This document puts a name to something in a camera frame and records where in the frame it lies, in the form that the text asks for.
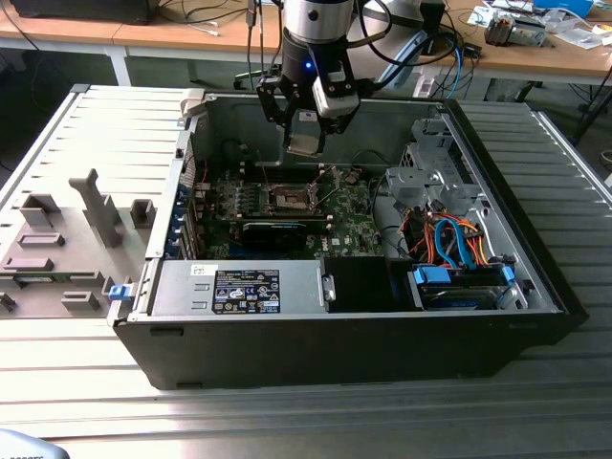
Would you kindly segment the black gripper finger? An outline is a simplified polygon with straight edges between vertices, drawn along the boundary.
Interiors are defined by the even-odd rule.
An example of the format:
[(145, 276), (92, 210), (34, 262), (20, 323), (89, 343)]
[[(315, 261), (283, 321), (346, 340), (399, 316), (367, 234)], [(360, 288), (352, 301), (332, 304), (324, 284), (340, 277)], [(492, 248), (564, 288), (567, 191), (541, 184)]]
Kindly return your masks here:
[(351, 112), (336, 118), (324, 118), (321, 115), (318, 115), (317, 122), (320, 128), (320, 133), (317, 141), (317, 153), (323, 152), (326, 144), (326, 138), (330, 135), (342, 134), (355, 115), (355, 112)]
[[(285, 97), (287, 103), (281, 108), (276, 93)], [(292, 141), (292, 122), (297, 109), (297, 89), (285, 76), (264, 76), (260, 79), (258, 95), (265, 117), (283, 130), (283, 147), (289, 149)]]

